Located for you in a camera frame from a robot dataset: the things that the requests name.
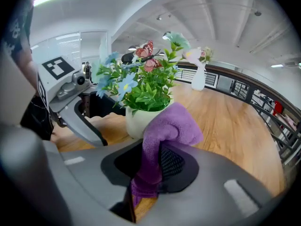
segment wooden table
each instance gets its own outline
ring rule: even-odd
[[[240,100],[210,89],[195,91],[182,82],[172,88],[174,100],[184,105],[198,123],[204,140],[196,145],[223,155],[261,181],[276,196],[285,188],[281,161],[274,141],[255,109]],[[89,121],[109,145],[130,140],[125,117],[109,114]],[[52,141],[60,152],[90,149],[68,128],[55,126]],[[156,199],[143,199],[135,209],[137,220]]]

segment purple towel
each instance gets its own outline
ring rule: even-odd
[[[142,145],[141,167],[131,183],[134,207],[142,198],[157,197],[162,171],[158,164],[160,142],[169,140],[185,145],[195,145],[203,134],[183,105],[173,103],[147,126]]]

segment white vase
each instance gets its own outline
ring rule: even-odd
[[[169,107],[174,102],[173,99],[170,100]],[[143,138],[143,134],[147,125],[154,119],[157,115],[159,115],[161,111],[141,111],[138,110],[134,116],[132,116],[133,109],[129,106],[126,107],[126,126],[127,126],[127,133],[130,137],[134,139],[141,139]]]
[[[198,70],[192,79],[191,87],[195,90],[203,90],[205,87],[204,69],[198,67]]]

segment butterfly decoration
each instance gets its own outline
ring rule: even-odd
[[[193,48],[187,52],[183,53],[183,57],[188,60],[189,63],[195,64],[197,67],[206,70],[202,62],[199,61],[199,58],[205,56],[206,53],[201,51],[200,48]]]
[[[136,55],[142,58],[141,62],[145,62],[144,69],[147,72],[152,72],[154,68],[161,67],[162,65],[158,60],[154,58],[155,55],[152,54],[154,49],[154,43],[152,40],[148,41],[143,48],[138,48],[136,50]]]

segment railing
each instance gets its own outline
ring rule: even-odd
[[[176,80],[191,83],[196,66],[179,63]],[[254,107],[265,122],[283,166],[301,161],[301,111],[267,85],[233,70],[206,65],[205,87],[242,100]]]

